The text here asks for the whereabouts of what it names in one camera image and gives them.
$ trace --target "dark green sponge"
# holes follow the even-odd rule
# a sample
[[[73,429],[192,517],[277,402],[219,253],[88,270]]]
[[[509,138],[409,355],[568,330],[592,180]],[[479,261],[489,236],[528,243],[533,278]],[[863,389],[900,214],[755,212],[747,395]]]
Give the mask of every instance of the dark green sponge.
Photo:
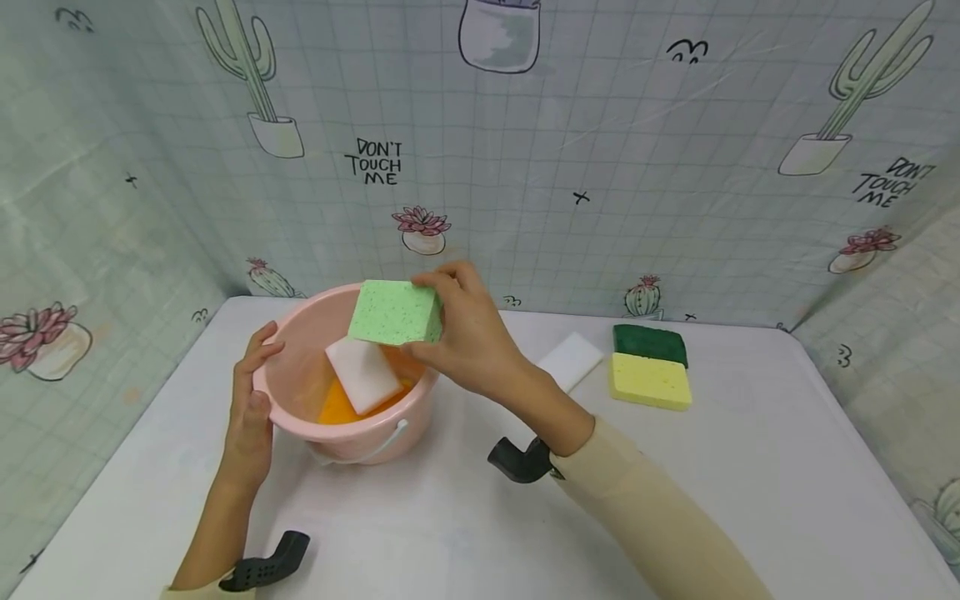
[[[689,367],[686,363],[684,338],[673,331],[640,325],[614,325],[613,351],[620,354],[668,360],[680,363],[684,368]]]

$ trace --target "black plastic hook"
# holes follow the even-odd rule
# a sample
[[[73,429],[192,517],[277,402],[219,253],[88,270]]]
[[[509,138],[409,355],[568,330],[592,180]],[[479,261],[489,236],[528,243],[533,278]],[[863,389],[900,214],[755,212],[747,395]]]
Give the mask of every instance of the black plastic hook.
[[[550,448],[540,438],[534,438],[526,452],[521,452],[507,438],[501,438],[487,456],[487,462],[517,483],[533,483],[553,469]]]
[[[233,568],[233,576],[220,582],[223,591],[245,591],[275,584],[293,575],[310,544],[310,536],[285,531],[269,559],[243,559]]]

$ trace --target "grid pattern backdrop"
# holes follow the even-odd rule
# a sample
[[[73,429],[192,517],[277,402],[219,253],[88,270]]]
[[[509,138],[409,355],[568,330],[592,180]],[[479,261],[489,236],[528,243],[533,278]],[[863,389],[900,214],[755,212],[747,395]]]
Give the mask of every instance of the grid pattern backdrop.
[[[456,258],[794,333],[960,564],[954,3],[78,1],[0,23],[0,597],[225,297]]]

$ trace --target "green scouring pad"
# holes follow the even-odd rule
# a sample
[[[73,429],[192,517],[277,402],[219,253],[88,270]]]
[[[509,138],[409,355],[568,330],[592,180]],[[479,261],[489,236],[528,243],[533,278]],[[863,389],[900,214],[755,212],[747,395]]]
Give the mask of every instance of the green scouring pad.
[[[640,325],[614,325],[613,351],[620,354],[668,360],[680,363],[684,368],[689,367],[686,362],[684,338],[673,331]]]
[[[428,287],[370,279],[360,287],[347,336],[387,346],[436,342],[444,329],[441,306],[437,293]]]

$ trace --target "white table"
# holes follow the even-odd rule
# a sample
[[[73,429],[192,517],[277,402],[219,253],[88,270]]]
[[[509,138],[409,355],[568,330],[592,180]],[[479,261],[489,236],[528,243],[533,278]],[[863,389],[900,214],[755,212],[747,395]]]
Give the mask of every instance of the white table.
[[[193,533],[219,459],[230,367],[295,300],[236,298],[217,313],[51,541],[13,600],[155,598]],[[570,331],[612,349],[622,320],[510,312],[540,359]],[[719,523],[780,600],[960,598],[949,573],[800,344],[775,329],[655,324],[683,334],[693,407],[611,400],[605,365],[574,391],[628,432]],[[441,378],[433,424],[407,456],[321,468],[278,434],[249,555],[285,529],[312,537],[300,571],[262,598],[653,598],[606,533],[545,477],[486,463],[533,435]]]

